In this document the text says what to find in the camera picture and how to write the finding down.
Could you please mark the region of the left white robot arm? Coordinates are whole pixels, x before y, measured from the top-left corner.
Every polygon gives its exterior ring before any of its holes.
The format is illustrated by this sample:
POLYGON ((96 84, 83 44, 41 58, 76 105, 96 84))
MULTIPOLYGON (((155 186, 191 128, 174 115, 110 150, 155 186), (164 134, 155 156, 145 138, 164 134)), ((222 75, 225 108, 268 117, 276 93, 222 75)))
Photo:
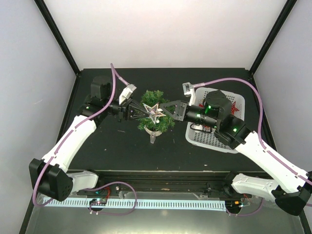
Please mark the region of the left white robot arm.
POLYGON ((115 98, 116 78, 95 77, 91 83, 90 94, 85 98, 66 133, 42 159, 34 158, 30 162, 34 204, 37 202, 38 193, 50 199, 64 201, 76 191, 89 190, 95 195, 104 191, 105 183, 95 172, 68 174, 67 171, 80 147, 108 115, 117 116, 120 120, 147 116, 145 109, 132 98, 136 87, 123 78, 120 81, 125 84, 125 88, 115 98))

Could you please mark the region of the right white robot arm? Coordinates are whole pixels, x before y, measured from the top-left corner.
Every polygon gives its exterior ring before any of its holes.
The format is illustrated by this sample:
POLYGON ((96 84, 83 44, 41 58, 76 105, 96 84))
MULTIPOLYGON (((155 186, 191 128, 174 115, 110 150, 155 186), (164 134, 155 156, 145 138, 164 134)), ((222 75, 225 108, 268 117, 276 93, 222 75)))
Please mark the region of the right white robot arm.
POLYGON ((310 174, 285 159, 243 120, 232 115, 232 103, 223 92, 209 92, 202 106, 177 100, 163 103, 160 108, 174 120, 213 128, 214 136, 222 144, 243 154, 271 176, 271 179, 262 179, 235 174, 222 183, 224 195, 256 195, 294 216, 303 211, 312 195, 310 174))

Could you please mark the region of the white perforated plastic basket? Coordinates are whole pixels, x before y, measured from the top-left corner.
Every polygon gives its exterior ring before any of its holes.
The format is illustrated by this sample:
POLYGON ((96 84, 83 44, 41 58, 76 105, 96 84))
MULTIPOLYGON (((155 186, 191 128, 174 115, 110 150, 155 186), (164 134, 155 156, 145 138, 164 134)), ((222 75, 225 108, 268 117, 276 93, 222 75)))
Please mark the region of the white perforated plastic basket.
MULTIPOLYGON (((216 91, 214 88, 205 88, 200 87, 196 89, 195 91, 195 105, 200 106, 202 105, 203 101, 205 100, 205 97, 208 93, 216 91)), ((245 118, 245 99, 242 95, 228 92, 222 90, 227 99, 233 103, 236 102, 236 107, 239 109, 239 112, 236 112, 234 114, 235 117, 244 120, 245 118)), ((193 125, 193 123, 188 122, 186 134, 185 134, 186 140, 191 143, 192 145, 219 151, 222 153, 230 153, 230 154, 237 154, 238 151, 231 149, 229 146, 225 146, 223 143, 221 143, 213 134, 213 131, 210 131, 210 129, 203 127, 202 132, 199 131, 199 127, 196 127, 193 125)))

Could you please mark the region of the small green christmas tree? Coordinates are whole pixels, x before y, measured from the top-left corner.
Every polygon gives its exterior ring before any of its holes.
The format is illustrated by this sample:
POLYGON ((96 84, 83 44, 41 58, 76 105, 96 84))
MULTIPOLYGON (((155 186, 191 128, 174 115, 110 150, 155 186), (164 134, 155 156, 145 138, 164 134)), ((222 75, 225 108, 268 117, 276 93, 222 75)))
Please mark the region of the small green christmas tree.
POLYGON ((148 116, 140 118, 138 128, 140 130, 150 130, 152 132, 164 133, 169 128, 175 126, 174 119, 160 109, 160 104, 169 102, 163 97, 163 92, 160 90, 147 90, 141 97, 141 106, 147 111, 148 116))

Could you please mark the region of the white bulb string lights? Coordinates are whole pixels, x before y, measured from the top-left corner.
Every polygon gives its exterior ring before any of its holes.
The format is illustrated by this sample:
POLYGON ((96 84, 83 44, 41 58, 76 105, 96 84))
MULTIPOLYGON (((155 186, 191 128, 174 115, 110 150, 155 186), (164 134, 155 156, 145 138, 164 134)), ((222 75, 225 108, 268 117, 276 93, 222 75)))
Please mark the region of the white bulb string lights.
POLYGON ((150 136, 150 143, 154 144, 156 138, 162 134, 161 131, 157 130, 157 125, 159 124, 159 120, 153 122, 152 120, 148 120, 148 118, 144 118, 144 130, 150 136))

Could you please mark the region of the silver star tree topper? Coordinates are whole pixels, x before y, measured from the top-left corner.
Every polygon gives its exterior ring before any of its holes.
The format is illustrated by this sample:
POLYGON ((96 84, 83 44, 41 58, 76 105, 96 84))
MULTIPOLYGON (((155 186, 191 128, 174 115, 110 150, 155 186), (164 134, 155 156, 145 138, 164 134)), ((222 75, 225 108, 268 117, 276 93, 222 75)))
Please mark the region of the silver star tree topper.
POLYGON ((146 112, 149 115, 149 118, 151 119, 152 123, 156 125, 160 122, 160 117, 165 117, 166 115, 163 113, 163 110, 159 107, 159 104, 155 104, 154 106, 149 106, 145 103, 143 103, 143 107, 146 109, 146 112))

